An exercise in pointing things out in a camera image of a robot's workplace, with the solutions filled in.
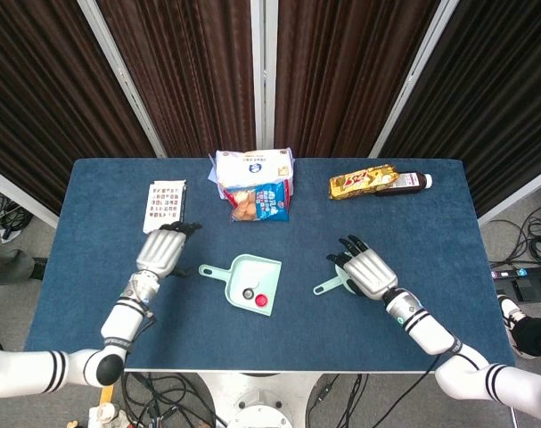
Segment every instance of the floor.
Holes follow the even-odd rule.
[[[499,218],[520,223],[533,209],[541,206],[541,189],[503,212]],[[482,238],[491,259],[502,259],[510,252],[517,231],[501,224],[490,223],[481,229]],[[21,248],[35,257],[47,257],[53,240],[53,230],[34,218],[32,223],[15,241],[7,243],[10,248]],[[41,283],[28,280],[21,284],[0,286],[0,341],[8,350],[21,350],[28,334],[37,305]],[[525,310],[532,316],[541,317],[541,304],[528,305]],[[517,366],[541,374],[541,358],[517,359]],[[352,417],[354,426],[372,426],[390,404],[408,388],[418,375],[374,374],[367,384],[364,397]],[[314,388],[310,403],[322,385],[331,377],[323,376]],[[343,412],[355,376],[342,375],[332,392],[311,413],[311,427],[333,428]],[[142,394],[134,389],[134,394]],[[79,420],[87,426],[87,411],[97,405],[100,392],[82,386],[66,386],[62,390],[44,396],[0,399],[0,428],[3,426],[43,426],[63,428],[69,420]],[[114,401],[121,402],[119,387],[115,389]],[[541,423],[529,416],[517,415],[519,427],[539,428]],[[184,426],[183,420],[177,425]],[[484,401],[456,401],[444,395],[436,385],[433,375],[423,381],[404,399],[383,427],[464,427],[486,426],[490,428],[512,426],[510,411],[501,405]]]

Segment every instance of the sauce bottle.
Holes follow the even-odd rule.
[[[432,186],[432,177],[430,174],[420,172],[402,172],[398,179],[388,185],[387,188],[375,192],[378,196],[389,196],[391,194],[417,193],[422,189],[428,189]]]

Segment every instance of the blue tablecloth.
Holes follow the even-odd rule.
[[[431,189],[328,199],[329,177],[381,163],[432,174]],[[135,270],[149,184],[186,179],[185,219],[203,224],[179,267],[228,268],[243,253],[277,259],[271,317],[226,302],[224,283],[168,277],[129,368],[241,371],[422,371],[422,353],[382,303],[339,287],[325,259],[341,236],[362,237],[399,285],[489,361],[513,364],[471,197],[457,160],[299,159],[289,222],[230,222],[207,159],[91,159],[74,166],[27,350],[100,348],[100,327]]]

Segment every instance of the gold wrapper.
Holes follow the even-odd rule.
[[[330,199],[353,198],[387,188],[398,178],[392,165],[380,165],[330,178]]]

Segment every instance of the robotic hand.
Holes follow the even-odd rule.
[[[150,302],[159,280],[175,268],[186,239],[199,224],[181,222],[151,232],[129,278],[102,326],[102,350],[5,352],[0,350],[0,397],[59,390],[66,383],[103,387],[116,382],[144,318],[154,320]]]
[[[383,300],[385,310],[430,355],[452,357],[436,372],[440,388],[454,399],[492,399],[541,419],[541,376],[515,367],[490,365],[475,349],[460,342],[437,321],[387,264],[359,238],[340,242],[347,251],[327,259],[344,269],[357,295]]]

